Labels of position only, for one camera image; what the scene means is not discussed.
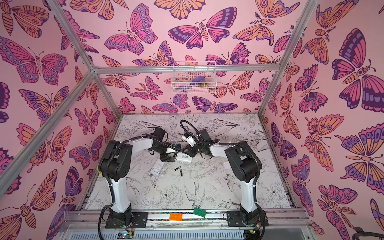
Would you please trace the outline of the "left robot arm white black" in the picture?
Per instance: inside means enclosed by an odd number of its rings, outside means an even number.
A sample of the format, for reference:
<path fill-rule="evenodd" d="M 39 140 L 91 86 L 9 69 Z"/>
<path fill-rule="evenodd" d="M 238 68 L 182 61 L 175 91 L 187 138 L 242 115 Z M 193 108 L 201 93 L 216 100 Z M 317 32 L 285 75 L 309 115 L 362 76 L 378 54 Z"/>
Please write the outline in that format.
<path fill-rule="evenodd" d="M 112 140 L 108 143 L 103 157 L 99 162 L 98 171 L 107 181 L 110 190 L 110 204 L 102 208 L 99 224 L 104 220 L 105 212 L 107 229 L 126 228 L 135 221 L 132 204 L 126 187 L 132 158 L 142 151 L 156 152 L 161 160 L 169 160 L 170 154 L 182 151 L 181 144 L 167 143 L 163 140 L 165 130 L 155 128 L 151 134 L 144 134 L 124 141 Z"/>

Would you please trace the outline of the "white battery cover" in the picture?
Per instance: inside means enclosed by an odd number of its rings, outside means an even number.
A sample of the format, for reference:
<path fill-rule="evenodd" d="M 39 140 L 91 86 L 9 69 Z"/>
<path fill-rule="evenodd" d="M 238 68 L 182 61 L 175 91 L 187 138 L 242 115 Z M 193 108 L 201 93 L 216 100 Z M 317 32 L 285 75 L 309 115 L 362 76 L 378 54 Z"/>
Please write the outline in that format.
<path fill-rule="evenodd" d="M 231 165 L 230 165 L 230 163 L 229 162 L 225 162 L 225 163 L 223 163 L 223 166 L 224 166 L 224 169 L 225 170 L 232 170 L 232 167 L 231 167 Z"/>

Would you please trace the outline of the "white remote control with batteries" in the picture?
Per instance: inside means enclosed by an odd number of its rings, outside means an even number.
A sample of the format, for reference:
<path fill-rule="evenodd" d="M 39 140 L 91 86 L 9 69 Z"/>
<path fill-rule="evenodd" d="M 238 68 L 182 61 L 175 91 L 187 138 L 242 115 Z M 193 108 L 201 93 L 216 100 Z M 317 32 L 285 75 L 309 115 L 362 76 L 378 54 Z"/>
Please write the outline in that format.
<path fill-rule="evenodd" d="M 151 169 L 151 174 L 153 175 L 159 175 L 159 173 L 161 172 L 162 168 L 164 166 L 164 163 L 163 162 L 156 162 L 152 169 Z"/>

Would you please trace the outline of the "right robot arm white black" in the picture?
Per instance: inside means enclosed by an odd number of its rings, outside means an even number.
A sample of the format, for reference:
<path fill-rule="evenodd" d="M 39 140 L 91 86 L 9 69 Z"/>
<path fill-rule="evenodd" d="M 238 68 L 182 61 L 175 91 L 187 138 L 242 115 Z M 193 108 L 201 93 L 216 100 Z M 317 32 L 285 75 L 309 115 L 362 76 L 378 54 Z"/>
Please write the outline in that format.
<path fill-rule="evenodd" d="M 261 175 L 262 163 L 246 141 L 222 143 L 209 138 L 200 131 L 195 136 L 186 131 L 183 140 L 189 145 L 184 149 L 191 157 L 197 153 L 209 157 L 227 158 L 235 177 L 241 182 L 240 214 L 246 226 L 268 226 L 266 212 L 257 200 L 257 182 Z"/>

